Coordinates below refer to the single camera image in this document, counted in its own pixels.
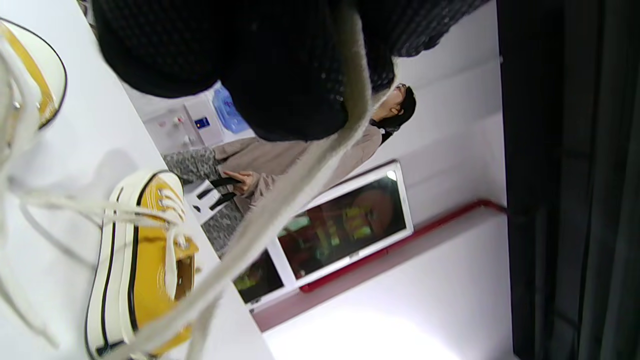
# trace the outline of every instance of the red pipe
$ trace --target red pipe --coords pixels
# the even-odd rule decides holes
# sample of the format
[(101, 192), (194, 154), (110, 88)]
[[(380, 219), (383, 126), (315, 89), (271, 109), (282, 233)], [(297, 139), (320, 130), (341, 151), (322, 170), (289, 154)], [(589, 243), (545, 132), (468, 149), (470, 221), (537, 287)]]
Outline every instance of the red pipe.
[(490, 208), (490, 209), (494, 209), (495, 211), (501, 212), (501, 213), (505, 213), (506, 212), (506, 208), (504, 206), (498, 205), (495, 202), (491, 201), (491, 200), (486, 200), (486, 199), (479, 199), (476, 200), (474, 202), (471, 202), (467, 205), (462, 206), (461, 208), (458, 208), (440, 218), (437, 218), (436, 220), (426, 224), (425, 226), (422, 226), (420, 229), (414, 231), (411, 235), (407, 236), (406, 238), (398, 241), (397, 243), (391, 244), (388, 247), (381, 249), (377, 252), (374, 252), (371, 255), (368, 255), (352, 264), (349, 264), (347, 266), (345, 266), (344, 268), (341, 268), (340, 270), (337, 270), (335, 272), (330, 273), (329, 275), (322, 277), (316, 281), (310, 282), (306, 285), (303, 285), (300, 287), (300, 291), (302, 291), (303, 293), (310, 293), (311, 291), (314, 291), (324, 285), (327, 285), (329, 282), (332, 282), (334, 280), (336, 280), (337, 278), (346, 275), (354, 270), (356, 270), (357, 268), (361, 268), (366, 264), (372, 263), (373, 261), (376, 261), (379, 258), (382, 258), (383, 256), (386, 256), (389, 254), (389, 252), (392, 252), (396, 249), (399, 249), (403, 246), (405, 246), (406, 244), (410, 243), (413, 240), (419, 239), (433, 231), (435, 231), (436, 229), (438, 229), (439, 227), (442, 227), (460, 217), (463, 217), (464, 215), (470, 213), (471, 211), (477, 209), (477, 208)]

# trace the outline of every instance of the dark curtain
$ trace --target dark curtain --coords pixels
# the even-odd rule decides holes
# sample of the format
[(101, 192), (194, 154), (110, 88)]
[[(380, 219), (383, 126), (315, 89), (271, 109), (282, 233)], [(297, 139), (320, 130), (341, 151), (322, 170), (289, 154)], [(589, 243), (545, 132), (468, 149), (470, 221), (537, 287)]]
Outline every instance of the dark curtain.
[(640, 2), (498, 2), (514, 352), (640, 359)]

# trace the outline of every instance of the woman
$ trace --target woman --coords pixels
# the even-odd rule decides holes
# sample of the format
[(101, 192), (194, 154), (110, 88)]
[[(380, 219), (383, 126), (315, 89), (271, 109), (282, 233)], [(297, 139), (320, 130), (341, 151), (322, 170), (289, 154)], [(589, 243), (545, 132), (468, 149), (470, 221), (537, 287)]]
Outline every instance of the woman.
[[(367, 161), (415, 112), (413, 90), (398, 85), (374, 112), (371, 125), (362, 138), (342, 157), (327, 183), (327, 188), (339, 183)], [(235, 202), (223, 206), (202, 228), (219, 256), (244, 214), (269, 191), (308, 149), (310, 143), (266, 142), (248, 138), (208, 147), (177, 152), (164, 157), (169, 170), (185, 183), (197, 183), (222, 176), (240, 181), (233, 191), (240, 195)]]

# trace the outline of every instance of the beige coat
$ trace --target beige coat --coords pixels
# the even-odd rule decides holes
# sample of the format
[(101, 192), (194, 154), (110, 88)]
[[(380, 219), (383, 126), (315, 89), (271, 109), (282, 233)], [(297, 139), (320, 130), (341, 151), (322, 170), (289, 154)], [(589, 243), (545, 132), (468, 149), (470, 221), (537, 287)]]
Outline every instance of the beige coat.
[[(368, 126), (362, 138), (342, 157), (335, 169), (327, 188), (341, 182), (352, 171), (367, 161), (380, 146), (382, 135), (374, 126)], [(310, 143), (265, 142), (258, 138), (236, 140), (215, 147), (216, 159), (222, 165), (222, 171), (250, 171), (256, 181), (243, 198), (236, 197), (236, 202), (243, 212), (254, 205), (269, 191), (278, 178), (289, 171), (298, 159), (307, 151)]]

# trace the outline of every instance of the framed picture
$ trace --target framed picture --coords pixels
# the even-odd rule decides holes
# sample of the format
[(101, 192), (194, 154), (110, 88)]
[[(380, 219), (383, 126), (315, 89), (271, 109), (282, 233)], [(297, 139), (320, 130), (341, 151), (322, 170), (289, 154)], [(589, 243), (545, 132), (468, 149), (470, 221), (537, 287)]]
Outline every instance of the framed picture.
[(249, 307), (255, 308), (412, 232), (400, 163), (393, 161), (314, 199), (234, 284)]

